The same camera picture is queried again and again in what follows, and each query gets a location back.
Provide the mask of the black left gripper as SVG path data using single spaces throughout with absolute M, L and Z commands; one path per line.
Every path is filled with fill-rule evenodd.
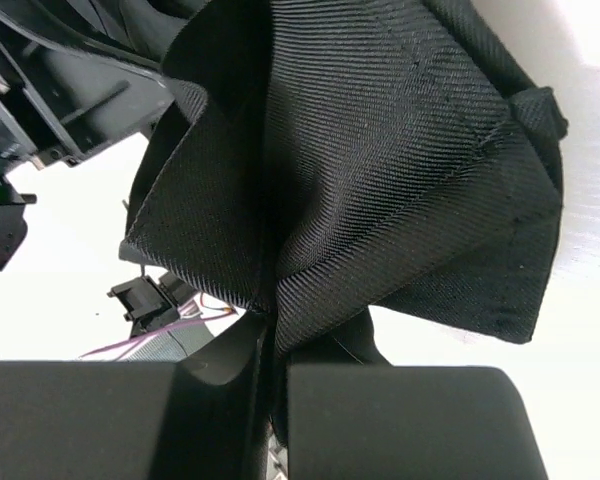
M 148 1 L 0 1 L 0 170 L 75 166 L 155 124 L 179 28 Z

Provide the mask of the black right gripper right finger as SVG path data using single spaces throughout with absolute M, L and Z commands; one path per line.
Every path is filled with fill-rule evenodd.
M 333 307 L 308 307 L 288 314 L 287 366 L 298 364 L 383 365 L 390 362 L 375 343 L 368 307 L 356 313 Z

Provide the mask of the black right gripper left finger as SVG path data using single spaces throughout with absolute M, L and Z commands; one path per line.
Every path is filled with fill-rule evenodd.
M 249 312 L 179 366 L 210 386 L 229 385 L 243 377 L 252 380 L 260 372 L 269 333 L 268 319 Z

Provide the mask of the black pleated skirt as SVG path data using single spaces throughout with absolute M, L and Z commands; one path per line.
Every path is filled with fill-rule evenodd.
M 377 305 L 530 341 L 567 122 L 468 1 L 158 1 L 173 103 L 122 259 L 264 315 Z

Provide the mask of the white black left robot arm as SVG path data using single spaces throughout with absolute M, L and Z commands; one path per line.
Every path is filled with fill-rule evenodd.
M 27 234 L 33 194 L 7 176 L 75 167 L 155 123 L 172 101 L 133 47 L 120 1 L 0 1 L 0 271 Z

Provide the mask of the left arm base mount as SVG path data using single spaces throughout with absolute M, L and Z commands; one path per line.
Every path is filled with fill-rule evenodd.
M 172 273 L 154 280 L 136 277 L 111 288 L 108 296 L 126 309 L 127 341 L 102 350 L 126 361 L 179 361 L 214 339 L 196 301 L 198 290 Z

